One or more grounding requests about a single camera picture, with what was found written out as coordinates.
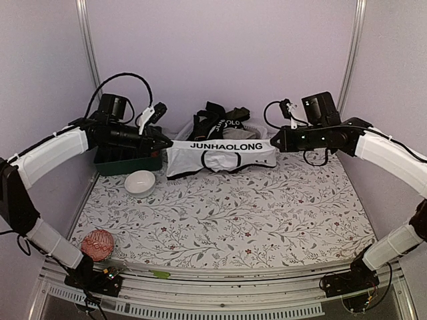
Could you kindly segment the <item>robot arm white sleeves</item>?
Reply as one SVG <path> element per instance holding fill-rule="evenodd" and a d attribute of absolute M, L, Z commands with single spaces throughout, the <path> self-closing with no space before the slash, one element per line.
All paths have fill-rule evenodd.
<path fill-rule="evenodd" d="M 12 232 L 65 267 L 75 269 L 83 259 L 84 253 L 41 218 L 28 190 L 40 178 L 64 162 L 97 147 L 90 146 L 88 143 L 87 128 L 89 126 L 110 123 L 95 117 L 76 119 L 28 150 L 8 160 L 1 160 L 2 218 Z"/>
<path fill-rule="evenodd" d="M 374 272 L 426 241 L 426 159 L 371 124 L 363 127 L 355 122 L 356 119 L 352 119 L 330 127 L 335 134 L 344 135 L 336 148 L 391 173 L 423 198 L 408 222 L 366 248 L 354 261 Z"/>

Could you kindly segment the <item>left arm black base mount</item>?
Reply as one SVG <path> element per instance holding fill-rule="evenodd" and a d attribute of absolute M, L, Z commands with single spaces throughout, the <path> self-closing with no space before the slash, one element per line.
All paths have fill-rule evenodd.
<path fill-rule="evenodd" d="M 75 269 L 65 268 L 67 276 L 64 283 L 70 287 L 82 289 L 85 292 L 97 293 L 110 297 L 118 297 L 123 283 L 120 275 L 122 268 L 116 266 L 94 269 L 93 259 L 84 254 L 83 259 Z"/>

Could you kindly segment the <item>right robot arm white sleeves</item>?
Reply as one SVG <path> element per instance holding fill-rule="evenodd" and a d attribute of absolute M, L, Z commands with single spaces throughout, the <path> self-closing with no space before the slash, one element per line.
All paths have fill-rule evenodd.
<path fill-rule="evenodd" d="M 371 124 L 363 127 L 355 122 L 356 119 L 352 119 L 330 127 L 335 134 L 344 135 L 336 148 L 391 173 L 423 198 L 408 222 L 366 248 L 354 261 L 374 272 L 426 241 L 426 159 Z"/>

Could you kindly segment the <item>white underwear with black trim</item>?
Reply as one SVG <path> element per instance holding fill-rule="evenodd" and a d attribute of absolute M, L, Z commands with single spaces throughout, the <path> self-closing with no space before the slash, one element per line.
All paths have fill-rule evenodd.
<path fill-rule="evenodd" d="M 276 148 L 263 139 L 214 139 L 173 141 L 167 151 L 169 180 L 195 175 L 202 170 L 237 173 L 250 166 L 274 168 Z"/>

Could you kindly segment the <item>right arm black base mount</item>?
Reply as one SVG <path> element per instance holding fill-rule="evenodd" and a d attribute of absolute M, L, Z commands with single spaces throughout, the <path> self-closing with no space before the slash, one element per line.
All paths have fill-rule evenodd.
<path fill-rule="evenodd" d="M 351 264 L 350 270 L 342 273 L 327 273 L 320 279 L 319 287 L 326 294 L 326 297 L 336 297 L 375 289 L 380 284 L 375 271 L 370 270 L 365 265 Z"/>

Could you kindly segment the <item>left robot arm white sleeves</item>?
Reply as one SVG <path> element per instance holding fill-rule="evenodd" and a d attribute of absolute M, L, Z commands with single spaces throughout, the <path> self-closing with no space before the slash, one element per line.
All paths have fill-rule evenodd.
<path fill-rule="evenodd" d="M 84 253 L 41 218 L 28 190 L 40 178 L 64 162 L 97 147 L 90 146 L 88 143 L 87 128 L 89 126 L 110 123 L 95 117 L 76 119 L 28 150 L 8 160 L 1 160 L 2 218 L 12 232 L 65 267 L 75 269 L 83 259 Z"/>

